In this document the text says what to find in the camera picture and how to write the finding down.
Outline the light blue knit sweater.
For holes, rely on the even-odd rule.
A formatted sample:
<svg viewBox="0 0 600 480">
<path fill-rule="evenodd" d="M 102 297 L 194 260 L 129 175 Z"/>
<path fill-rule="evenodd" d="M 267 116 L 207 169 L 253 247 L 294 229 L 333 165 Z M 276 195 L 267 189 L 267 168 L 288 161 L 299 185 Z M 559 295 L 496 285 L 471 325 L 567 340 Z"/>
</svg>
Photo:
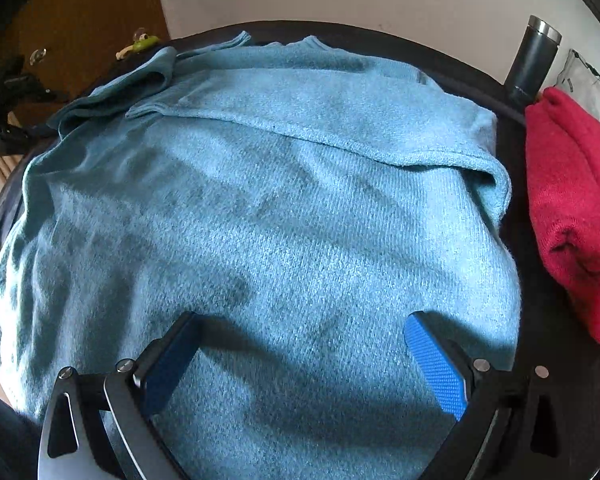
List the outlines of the light blue knit sweater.
<svg viewBox="0 0 600 480">
<path fill-rule="evenodd" d="M 498 367 L 520 290 L 496 118 L 309 37 L 166 47 L 57 113 L 0 249 L 0 453 L 56 374 L 209 320 L 156 426 L 199 479 L 415 479 L 449 434 L 407 317 Z"/>
</svg>

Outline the brown wooden wardrobe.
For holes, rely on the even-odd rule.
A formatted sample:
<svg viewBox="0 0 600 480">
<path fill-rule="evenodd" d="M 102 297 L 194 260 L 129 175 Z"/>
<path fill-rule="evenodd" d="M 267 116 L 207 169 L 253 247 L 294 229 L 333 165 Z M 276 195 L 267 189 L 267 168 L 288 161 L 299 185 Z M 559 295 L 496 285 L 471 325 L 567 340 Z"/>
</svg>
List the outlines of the brown wooden wardrobe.
<svg viewBox="0 0 600 480">
<path fill-rule="evenodd" d="M 29 0 L 0 37 L 0 64 L 12 56 L 68 102 L 91 89 L 139 29 L 168 40 L 160 0 Z"/>
</svg>

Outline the red folded garment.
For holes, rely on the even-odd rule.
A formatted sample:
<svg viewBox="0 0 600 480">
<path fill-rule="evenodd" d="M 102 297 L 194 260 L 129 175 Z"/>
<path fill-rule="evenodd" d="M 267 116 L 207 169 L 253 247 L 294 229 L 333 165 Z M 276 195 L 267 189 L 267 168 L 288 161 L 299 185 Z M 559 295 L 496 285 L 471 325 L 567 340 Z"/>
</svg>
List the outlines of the red folded garment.
<svg viewBox="0 0 600 480">
<path fill-rule="evenodd" d="M 524 114 L 529 214 L 542 263 L 600 345 L 600 122 L 556 88 Z"/>
</svg>

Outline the white plastic bag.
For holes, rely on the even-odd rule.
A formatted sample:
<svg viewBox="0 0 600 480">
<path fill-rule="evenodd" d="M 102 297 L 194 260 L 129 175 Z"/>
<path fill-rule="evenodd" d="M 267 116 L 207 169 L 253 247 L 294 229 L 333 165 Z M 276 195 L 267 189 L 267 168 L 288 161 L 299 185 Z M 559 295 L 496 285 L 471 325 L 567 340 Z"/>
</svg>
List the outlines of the white plastic bag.
<svg viewBox="0 0 600 480">
<path fill-rule="evenodd" d="M 555 87 L 600 122 L 600 73 L 578 51 L 569 50 Z"/>
</svg>

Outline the dark thermos bottle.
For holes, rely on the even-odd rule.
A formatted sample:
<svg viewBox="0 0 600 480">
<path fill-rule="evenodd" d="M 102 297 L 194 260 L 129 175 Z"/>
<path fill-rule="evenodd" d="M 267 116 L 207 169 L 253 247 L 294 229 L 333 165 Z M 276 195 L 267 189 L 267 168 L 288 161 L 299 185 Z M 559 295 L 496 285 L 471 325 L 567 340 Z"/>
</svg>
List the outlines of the dark thermos bottle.
<svg viewBox="0 0 600 480">
<path fill-rule="evenodd" d="M 529 16 L 516 56 L 506 76 L 508 98 L 523 110 L 534 102 L 556 54 L 562 34 L 542 18 Z"/>
</svg>

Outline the green toy keychain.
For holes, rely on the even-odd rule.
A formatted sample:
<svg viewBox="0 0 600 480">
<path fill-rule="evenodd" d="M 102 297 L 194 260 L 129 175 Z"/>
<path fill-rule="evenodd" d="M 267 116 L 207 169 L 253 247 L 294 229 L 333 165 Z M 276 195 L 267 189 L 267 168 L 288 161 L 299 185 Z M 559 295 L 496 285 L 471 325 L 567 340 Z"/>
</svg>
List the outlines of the green toy keychain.
<svg viewBox="0 0 600 480">
<path fill-rule="evenodd" d="M 150 34 L 146 29 L 139 28 L 134 32 L 132 44 L 116 53 L 116 60 L 122 61 L 133 54 L 143 52 L 160 44 L 160 38 Z"/>
</svg>

